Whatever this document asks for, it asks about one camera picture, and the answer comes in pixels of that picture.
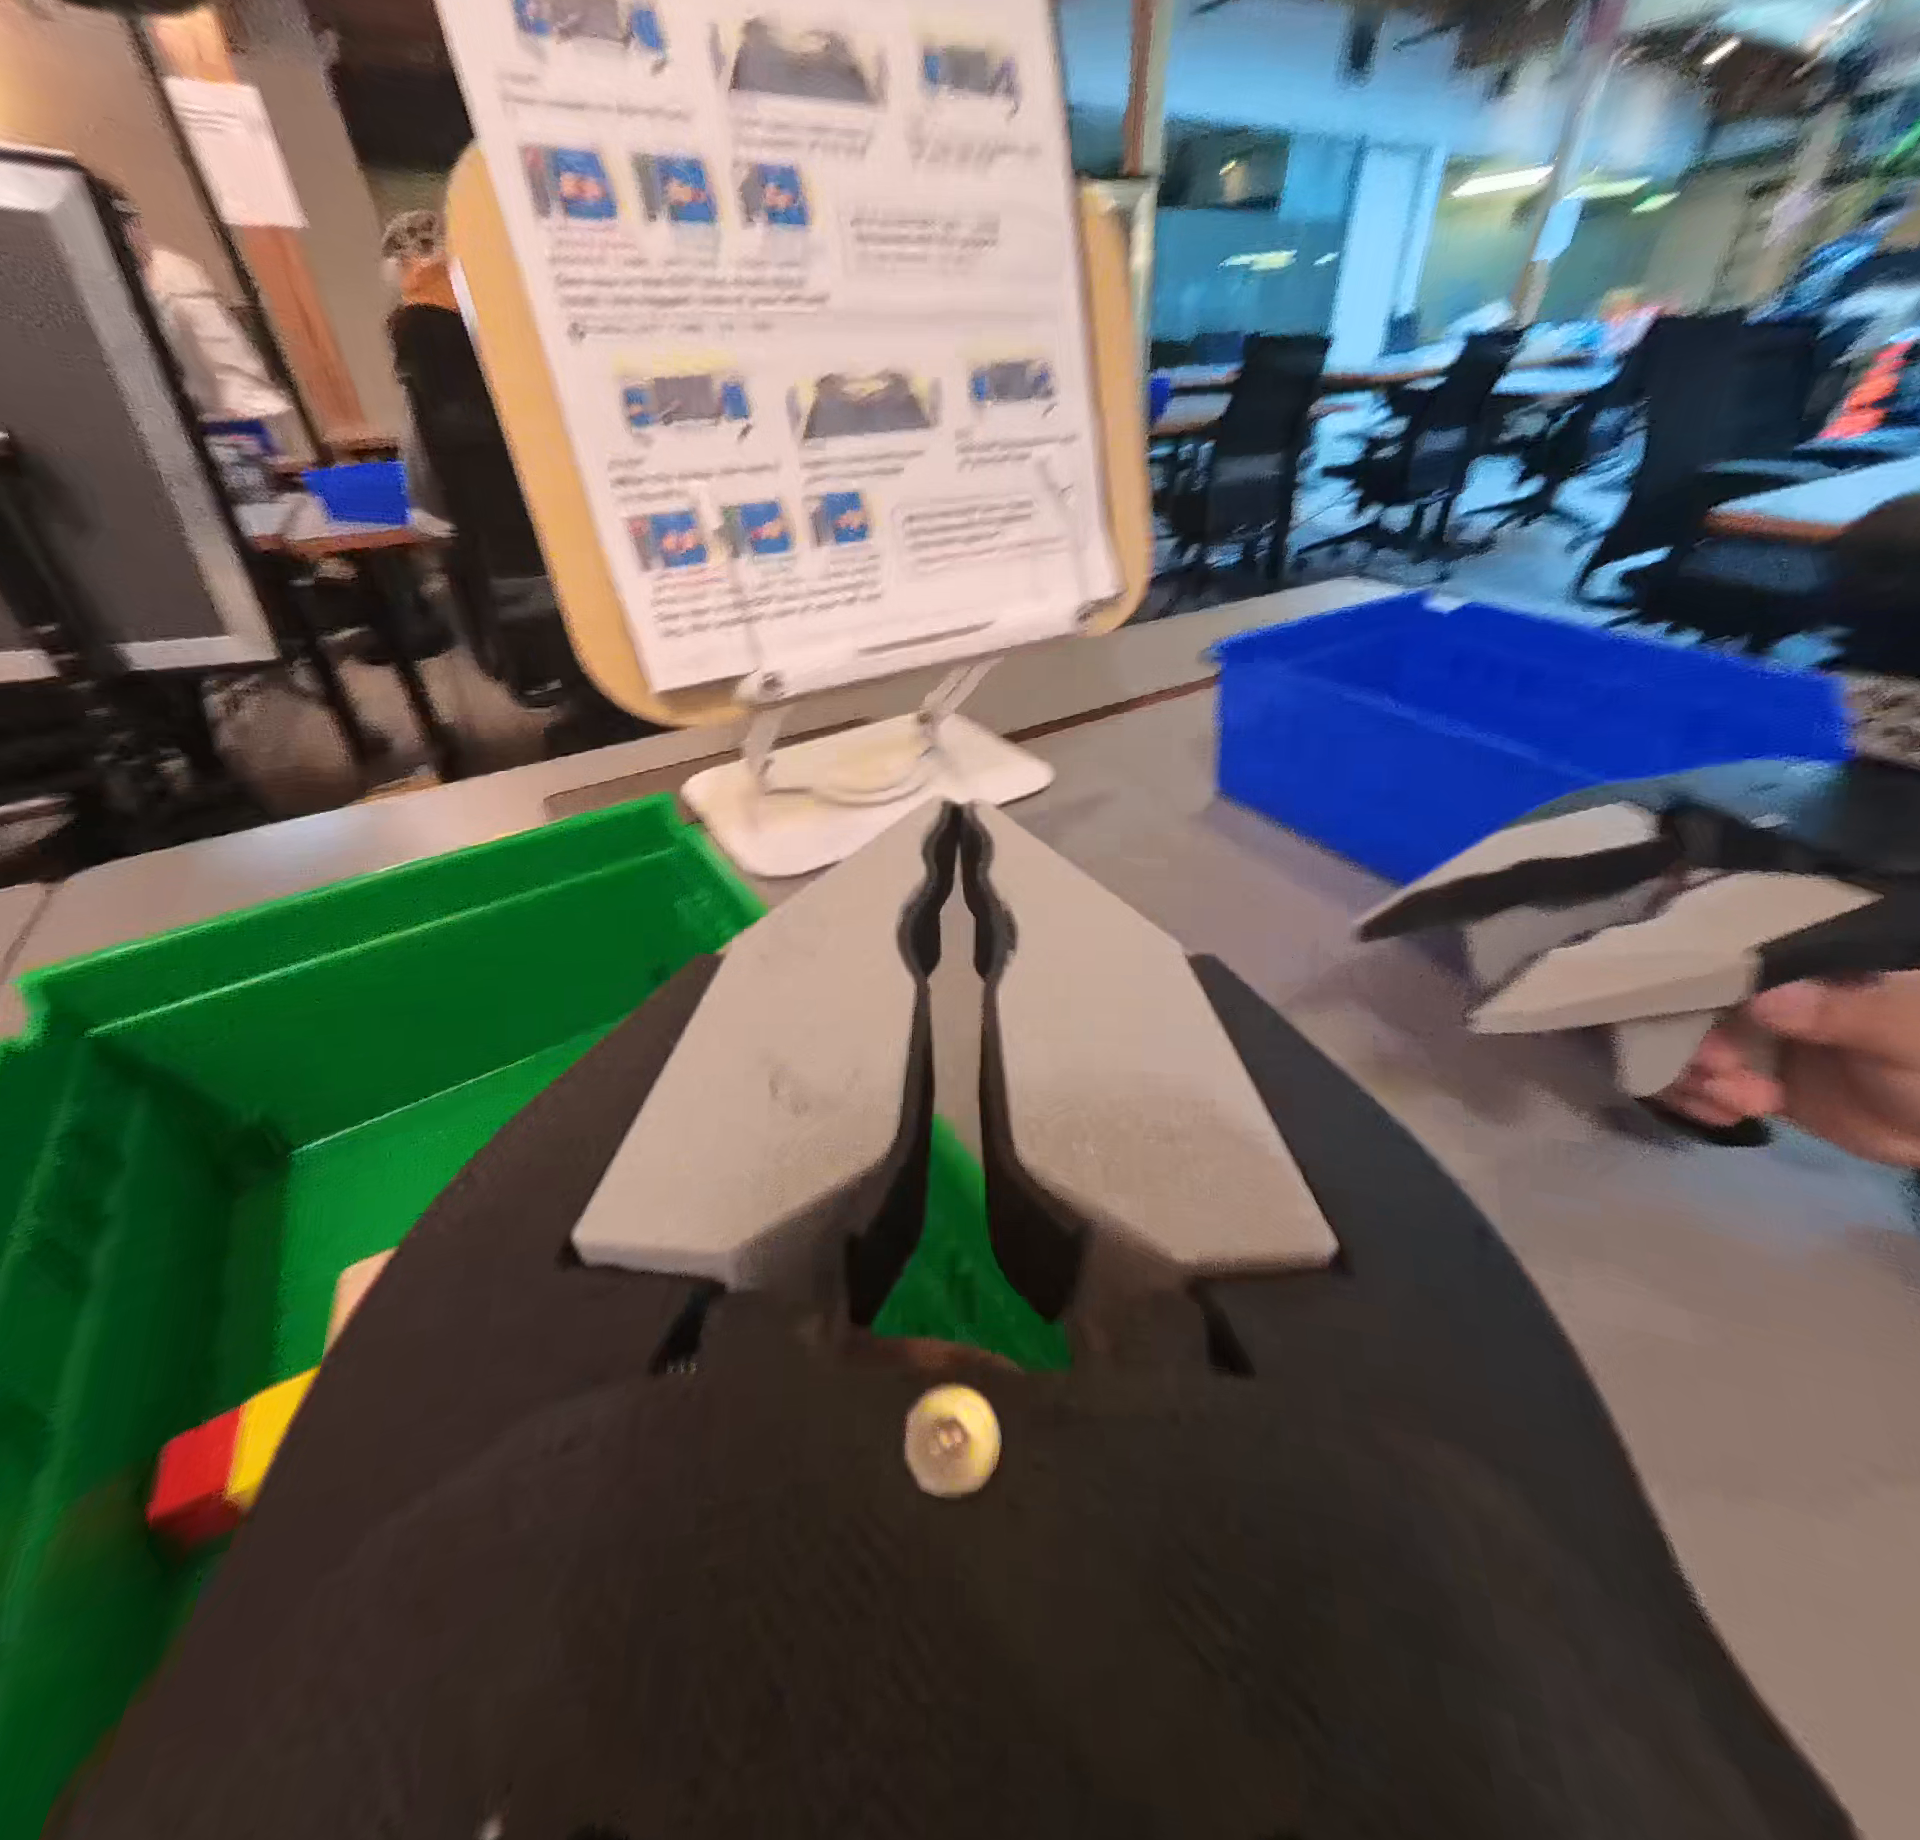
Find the small blue bin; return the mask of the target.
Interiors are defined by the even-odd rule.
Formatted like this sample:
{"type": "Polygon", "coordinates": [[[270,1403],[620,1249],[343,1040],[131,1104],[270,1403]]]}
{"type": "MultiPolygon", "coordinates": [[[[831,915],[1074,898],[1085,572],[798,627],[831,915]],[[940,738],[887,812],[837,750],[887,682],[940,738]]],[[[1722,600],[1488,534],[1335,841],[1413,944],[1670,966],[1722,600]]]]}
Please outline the small blue bin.
{"type": "Polygon", "coordinates": [[[304,493],[336,526],[405,529],[414,496],[402,460],[344,460],[300,470],[304,493]]]}

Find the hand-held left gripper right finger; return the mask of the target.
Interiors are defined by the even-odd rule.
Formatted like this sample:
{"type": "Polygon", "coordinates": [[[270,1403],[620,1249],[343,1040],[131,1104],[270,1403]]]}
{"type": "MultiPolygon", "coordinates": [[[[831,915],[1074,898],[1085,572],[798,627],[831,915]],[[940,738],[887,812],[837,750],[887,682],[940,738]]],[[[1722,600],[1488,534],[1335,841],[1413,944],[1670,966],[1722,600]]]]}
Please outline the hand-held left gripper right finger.
{"type": "Polygon", "coordinates": [[[1053,1323],[1335,1265],[1188,948],[997,807],[958,819],[989,1246],[1053,1323]]]}

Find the wooden cube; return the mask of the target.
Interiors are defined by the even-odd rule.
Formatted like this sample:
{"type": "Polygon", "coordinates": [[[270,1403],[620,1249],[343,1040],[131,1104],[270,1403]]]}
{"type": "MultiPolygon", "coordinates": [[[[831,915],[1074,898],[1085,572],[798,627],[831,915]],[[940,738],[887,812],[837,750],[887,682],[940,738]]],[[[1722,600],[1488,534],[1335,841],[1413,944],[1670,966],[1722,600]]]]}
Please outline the wooden cube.
{"type": "Polygon", "coordinates": [[[323,1328],[323,1353],[328,1353],[343,1336],[353,1313],[370,1294],[378,1276],[386,1271],[397,1249],[382,1249],[351,1261],[334,1282],[328,1319],[323,1328]]]}

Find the person's right hand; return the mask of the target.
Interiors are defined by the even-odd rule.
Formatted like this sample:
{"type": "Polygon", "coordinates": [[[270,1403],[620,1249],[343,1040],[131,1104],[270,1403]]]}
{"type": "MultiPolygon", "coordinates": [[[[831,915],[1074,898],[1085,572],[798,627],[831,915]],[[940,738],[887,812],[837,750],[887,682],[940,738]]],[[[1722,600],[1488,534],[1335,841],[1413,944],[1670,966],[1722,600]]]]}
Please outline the person's right hand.
{"type": "Polygon", "coordinates": [[[1713,1026],[1652,1096],[1701,1129],[1790,1125],[1863,1161],[1917,1168],[1917,975],[1793,981],[1713,1026]]]}

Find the wooden edged table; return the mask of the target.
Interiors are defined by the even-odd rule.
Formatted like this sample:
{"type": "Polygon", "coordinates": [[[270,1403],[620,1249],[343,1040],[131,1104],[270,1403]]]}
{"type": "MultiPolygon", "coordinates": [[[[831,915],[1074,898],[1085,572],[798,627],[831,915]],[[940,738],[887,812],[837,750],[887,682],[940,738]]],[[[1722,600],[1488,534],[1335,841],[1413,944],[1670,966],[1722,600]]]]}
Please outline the wooden edged table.
{"type": "Polygon", "coordinates": [[[1917,494],[1915,456],[1881,460],[1828,473],[1820,480],[1785,487],[1717,506],[1704,525],[1705,535],[1830,544],[1836,535],[1892,501],[1917,494]]]}

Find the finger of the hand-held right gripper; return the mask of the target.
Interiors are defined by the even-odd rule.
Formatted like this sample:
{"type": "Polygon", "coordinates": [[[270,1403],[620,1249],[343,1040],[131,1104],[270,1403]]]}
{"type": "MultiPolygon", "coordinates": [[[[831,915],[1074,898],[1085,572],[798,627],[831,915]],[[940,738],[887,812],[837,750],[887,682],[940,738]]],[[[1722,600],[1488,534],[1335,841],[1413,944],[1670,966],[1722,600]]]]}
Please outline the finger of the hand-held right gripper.
{"type": "Polygon", "coordinates": [[[1545,950],[1470,1016],[1483,1036],[1607,1030],[1615,1079],[1650,1100],[1693,1060],[1724,1010],[1761,992],[1782,941],[1877,905],[1873,888],[1824,874],[1722,874],[1657,913],[1545,950]]]}
{"type": "Polygon", "coordinates": [[[1470,929],[1509,915],[1579,918],[1594,931],[1644,920],[1688,866],[1693,800],[1610,800],[1525,821],[1467,847],[1374,905],[1357,941],[1470,929]]]}

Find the blue plastic bin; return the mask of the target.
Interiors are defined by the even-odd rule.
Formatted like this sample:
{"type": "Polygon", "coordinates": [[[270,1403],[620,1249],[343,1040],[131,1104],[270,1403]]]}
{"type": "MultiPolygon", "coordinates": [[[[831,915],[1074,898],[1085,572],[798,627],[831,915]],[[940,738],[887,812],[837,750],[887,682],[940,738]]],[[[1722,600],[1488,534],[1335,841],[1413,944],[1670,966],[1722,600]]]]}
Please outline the blue plastic bin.
{"type": "Polygon", "coordinates": [[[1588,789],[1851,745],[1822,672],[1421,593],[1212,661],[1219,797],[1393,882],[1588,789]]]}

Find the red block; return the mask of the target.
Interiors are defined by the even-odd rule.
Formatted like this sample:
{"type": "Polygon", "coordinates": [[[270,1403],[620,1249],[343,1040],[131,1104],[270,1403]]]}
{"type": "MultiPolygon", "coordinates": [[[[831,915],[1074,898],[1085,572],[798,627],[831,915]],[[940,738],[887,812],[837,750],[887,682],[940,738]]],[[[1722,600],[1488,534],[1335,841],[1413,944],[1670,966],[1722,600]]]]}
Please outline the red block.
{"type": "Polygon", "coordinates": [[[236,1406],[177,1433],[157,1458],[146,1497],[146,1527],[173,1553],[195,1553],[224,1541],[247,1516],[236,1491],[236,1461],[244,1407],[236,1406]]]}

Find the grey desk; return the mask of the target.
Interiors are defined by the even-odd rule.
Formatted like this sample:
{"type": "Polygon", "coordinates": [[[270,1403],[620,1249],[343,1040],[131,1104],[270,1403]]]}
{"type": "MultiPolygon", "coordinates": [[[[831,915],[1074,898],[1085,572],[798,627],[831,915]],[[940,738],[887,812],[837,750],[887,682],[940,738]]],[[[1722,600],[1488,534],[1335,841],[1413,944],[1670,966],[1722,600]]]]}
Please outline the grey desk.
{"type": "MultiPolygon", "coordinates": [[[[1290,588],[1217,615],[1127,627],[1092,664],[1012,668],[994,731],[1044,738],[1054,783],[1019,822],[1168,933],[1217,955],[1458,1177],[1543,1292],[1604,1399],[1717,1630],[1863,1836],[1915,1836],[1915,1204],[1889,1171],[1779,1136],[1767,1151],[1632,1138],[1588,1108],[1588,1065],[1458,1036],[1455,983],[1407,946],[1343,931],[1371,880],[1212,797],[1217,638],[1358,607],[1357,587],[1290,588]]],[[[681,765],[726,738],[693,732],[495,772],[229,839],[94,867],[37,911],[4,990],[4,1836],[39,1836],[59,1791],[148,1679],[197,1569],[139,1515],[139,1469],[208,1394],[280,1367],[275,1334],[310,1348],[332,1279],[295,1257],[375,1229],[375,1177],[412,1226],[617,1014],[647,958],[575,959],[572,918],[484,933],[482,958],[532,964],[575,992],[482,986],[452,1053],[400,1051],[419,1092],[380,1070],[373,1106],[334,1076],[329,990],[252,1010],[238,955],[208,962],[238,1046],[228,1085],[180,1056],[146,1069],[135,1039],[55,988],[111,981],[99,953],[224,926],[273,902],[399,870],[400,920],[424,915],[435,864],[473,844],[475,887],[560,884],[575,814],[615,812],[578,844],[588,867],[644,860],[681,765]]]]}

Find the printed instruction sheet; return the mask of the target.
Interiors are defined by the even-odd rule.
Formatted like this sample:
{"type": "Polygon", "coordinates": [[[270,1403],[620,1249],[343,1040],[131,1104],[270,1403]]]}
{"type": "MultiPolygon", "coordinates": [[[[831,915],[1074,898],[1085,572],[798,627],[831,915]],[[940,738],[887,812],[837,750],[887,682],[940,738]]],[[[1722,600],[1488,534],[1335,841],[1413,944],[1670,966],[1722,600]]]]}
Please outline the printed instruction sheet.
{"type": "Polygon", "coordinates": [[[1049,0],[435,11],[654,687],[1116,598],[1049,0]]]}

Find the yellow block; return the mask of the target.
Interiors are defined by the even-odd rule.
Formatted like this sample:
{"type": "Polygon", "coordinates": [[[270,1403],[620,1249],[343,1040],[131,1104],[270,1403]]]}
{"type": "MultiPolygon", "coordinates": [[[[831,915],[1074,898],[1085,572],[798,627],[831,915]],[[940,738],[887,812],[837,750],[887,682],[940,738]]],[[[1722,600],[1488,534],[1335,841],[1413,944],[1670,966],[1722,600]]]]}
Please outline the yellow block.
{"type": "Polygon", "coordinates": [[[319,1369],[293,1372],[254,1392],[236,1409],[223,1486],[223,1497],[231,1512],[239,1516],[252,1512],[268,1472],[285,1444],[285,1433],[317,1375],[319,1369]]]}

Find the grey computer monitor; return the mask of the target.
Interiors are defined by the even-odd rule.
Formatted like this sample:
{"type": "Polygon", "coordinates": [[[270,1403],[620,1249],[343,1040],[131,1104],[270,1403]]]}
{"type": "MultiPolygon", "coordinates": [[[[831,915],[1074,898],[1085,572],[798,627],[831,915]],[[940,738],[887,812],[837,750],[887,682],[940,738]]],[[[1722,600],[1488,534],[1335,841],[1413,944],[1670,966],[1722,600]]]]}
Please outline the grey computer monitor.
{"type": "Polygon", "coordinates": [[[4,504],[133,672],[273,664],[250,544],[107,189],[3,157],[4,504]]]}

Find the white paper notice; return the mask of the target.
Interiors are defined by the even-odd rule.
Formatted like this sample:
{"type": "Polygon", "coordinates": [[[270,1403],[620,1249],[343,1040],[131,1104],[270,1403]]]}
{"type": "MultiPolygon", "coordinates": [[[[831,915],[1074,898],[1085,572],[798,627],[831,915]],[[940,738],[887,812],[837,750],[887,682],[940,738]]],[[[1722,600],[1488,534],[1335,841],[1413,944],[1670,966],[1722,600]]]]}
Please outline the white paper notice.
{"type": "Polygon", "coordinates": [[[163,90],[228,226],[306,226],[295,182],[257,87],[244,82],[165,76],[163,90]]]}

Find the white board stand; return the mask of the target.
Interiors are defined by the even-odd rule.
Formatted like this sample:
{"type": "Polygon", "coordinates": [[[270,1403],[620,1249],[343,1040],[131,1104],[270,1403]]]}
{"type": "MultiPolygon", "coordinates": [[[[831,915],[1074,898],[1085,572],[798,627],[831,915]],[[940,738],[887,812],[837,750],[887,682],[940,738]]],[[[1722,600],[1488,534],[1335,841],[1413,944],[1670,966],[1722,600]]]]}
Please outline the white board stand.
{"type": "Polygon", "coordinates": [[[737,754],[681,787],[681,800],[744,876],[836,867],[927,804],[1009,805],[1054,777],[1033,751],[964,715],[999,659],[948,670],[893,717],[784,740],[793,699],[757,701],[737,754]]]}

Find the green plastic bin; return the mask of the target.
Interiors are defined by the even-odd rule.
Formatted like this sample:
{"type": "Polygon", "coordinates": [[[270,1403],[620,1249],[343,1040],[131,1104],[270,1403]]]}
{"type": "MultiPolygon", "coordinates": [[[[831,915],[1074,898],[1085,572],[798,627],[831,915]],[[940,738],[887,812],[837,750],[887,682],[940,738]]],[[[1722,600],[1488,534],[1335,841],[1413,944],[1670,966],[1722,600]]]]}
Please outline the green plastic bin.
{"type": "MultiPolygon", "coordinates": [[[[932,1372],[882,1338],[997,1351],[1017,1384],[964,1358],[958,1377],[1012,1388],[1004,1431],[1065,1331],[1013,1292],[989,1246],[988,1184],[932,1117],[918,1251],[878,1318],[842,1307],[584,1265],[577,1220],[634,1123],[716,958],[760,909],[665,798],[644,860],[600,876],[578,857],[615,812],[561,822],[560,884],[529,904],[538,844],[475,887],[470,847],[402,924],[399,870],[283,900],[238,926],[191,926],[94,955],[102,988],[55,988],[85,1035],[146,1069],[200,1059],[234,1085],[238,1046],[187,941],[236,953],[252,1010],[321,1006],[332,1069],[373,1106],[380,1070],[419,1092],[402,1048],[438,1039],[482,986],[575,992],[532,964],[482,958],[484,933],[528,933],[588,909],[575,959],[647,958],[630,1010],[578,1051],[428,1200],[412,1226],[375,1177],[375,1229],[295,1257],[314,1286],[397,1249],[339,1343],[275,1334],[275,1375],[180,1422],[157,1447],[278,1380],[319,1375],[252,1512],[195,1553],[200,1578],[152,1673],[73,1799],[73,1836],[1067,1836],[1098,1821],[1067,1755],[1067,1656],[1027,1627],[1040,1590],[1007,1544],[1013,1486],[983,1499],[988,1568],[1009,1595],[969,1615],[967,1515],[904,1482],[899,1421],[932,1372]]],[[[144,1508],[157,1469],[139,1469],[144,1508]]]]}

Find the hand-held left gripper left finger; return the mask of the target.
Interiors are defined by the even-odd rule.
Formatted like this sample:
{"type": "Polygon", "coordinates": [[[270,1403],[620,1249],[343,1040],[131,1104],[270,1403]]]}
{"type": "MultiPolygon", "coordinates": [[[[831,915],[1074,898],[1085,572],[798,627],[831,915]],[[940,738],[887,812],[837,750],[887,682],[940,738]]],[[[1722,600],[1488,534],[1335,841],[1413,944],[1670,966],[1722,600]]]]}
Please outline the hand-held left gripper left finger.
{"type": "Polygon", "coordinates": [[[930,975],[959,828],[925,804],[716,958],[577,1220],[584,1265],[875,1323],[925,1226],[930,975]]]}

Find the black office chair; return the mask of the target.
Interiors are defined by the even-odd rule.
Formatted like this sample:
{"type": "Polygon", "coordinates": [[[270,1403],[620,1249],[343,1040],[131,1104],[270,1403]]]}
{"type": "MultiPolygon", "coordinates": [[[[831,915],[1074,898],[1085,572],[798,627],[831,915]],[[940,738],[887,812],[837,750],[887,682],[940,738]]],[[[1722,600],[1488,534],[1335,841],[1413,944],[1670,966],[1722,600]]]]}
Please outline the black office chair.
{"type": "Polygon", "coordinates": [[[1615,607],[1594,581],[1634,557],[1670,557],[1710,512],[1785,484],[1809,437],[1822,370],[1814,317],[1749,318],[1724,310],[1659,317],[1631,354],[1644,443],[1618,518],[1571,585],[1575,604],[1615,607]]]}
{"type": "Polygon", "coordinates": [[[1361,544],[1415,561],[1461,557],[1451,538],[1452,509],[1481,459],[1488,410],[1522,341],[1522,328],[1470,335],[1452,361],[1413,393],[1397,428],[1369,437],[1354,460],[1328,466],[1327,476],[1346,481],[1364,513],[1311,551],[1361,544]]]}
{"type": "Polygon", "coordinates": [[[1328,348],[1327,335],[1247,342],[1219,419],[1165,501],[1176,596],[1197,593],[1226,549],[1240,573],[1277,582],[1328,348]]]}

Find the brown table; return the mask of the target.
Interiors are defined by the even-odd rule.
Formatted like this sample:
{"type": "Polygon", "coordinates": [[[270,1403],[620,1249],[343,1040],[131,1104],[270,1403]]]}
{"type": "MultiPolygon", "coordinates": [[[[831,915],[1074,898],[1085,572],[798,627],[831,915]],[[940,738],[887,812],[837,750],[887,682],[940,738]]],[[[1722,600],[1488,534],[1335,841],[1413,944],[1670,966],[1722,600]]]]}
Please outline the brown table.
{"type": "Polygon", "coordinates": [[[419,737],[424,769],[439,781],[455,780],[462,747],[424,677],[433,656],[427,645],[427,600],[416,578],[450,541],[450,529],[424,512],[409,512],[405,525],[329,518],[310,494],[285,493],[270,501],[234,509],[248,572],[261,604],[300,686],[323,707],[357,774],[370,774],[390,751],[388,737],[353,702],[341,667],[329,652],[319,617],[300,587],[339,565],[375,636],[375,652],[394,675],[402,707],[419,737]]]}

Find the wooden display board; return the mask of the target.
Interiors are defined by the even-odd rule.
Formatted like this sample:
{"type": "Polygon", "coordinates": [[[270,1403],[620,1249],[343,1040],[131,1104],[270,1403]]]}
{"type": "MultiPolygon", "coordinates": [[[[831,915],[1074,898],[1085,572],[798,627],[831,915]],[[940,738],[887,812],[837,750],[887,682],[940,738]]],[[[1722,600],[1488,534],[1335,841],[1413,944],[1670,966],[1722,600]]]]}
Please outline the wooden display board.
{"type": "MultiPolygon", "coordinates": [[[[1118,582],[1077,615],[1076,625],[1065,631],[1070,641],[1091,641],[1122,627],[1140,610],[1154,572],[1134,245],[1129,217],[1121,206],[1122,190],[1131,187],[1129,180],[1077,185],[1083,291],[1102,434],[1102,509],[1118,582]]],[[[655,690],[620,601],[613,555],[594,521],[558,381],[546,363],[508,222],[478,146],[468,146],[452,166],[444,217],[457,300],[540,540],[567,645],[606,701],[640,721],[666,729],[748,724],[800,701],[849,693],[908,672],[903,664],[876,672],[859,668],[851,678],[829,678],[803,692],[778,686],[771,701],[741,701],[732,682],[655,690]]]]}

